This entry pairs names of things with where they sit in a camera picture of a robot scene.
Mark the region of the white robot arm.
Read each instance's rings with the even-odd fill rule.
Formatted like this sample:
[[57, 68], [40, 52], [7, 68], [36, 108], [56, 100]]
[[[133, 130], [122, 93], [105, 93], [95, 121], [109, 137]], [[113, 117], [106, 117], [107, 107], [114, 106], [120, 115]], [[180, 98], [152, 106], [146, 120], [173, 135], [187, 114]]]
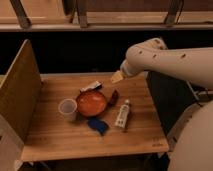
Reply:
[[[127, 49], [111, 81], [145, 70], [213, 90], [213, 47], [168, 49], [163, 39], [148, 39]], [[213, 171], [213, 100], [196, 111], [183, 128], [167, 171]]]

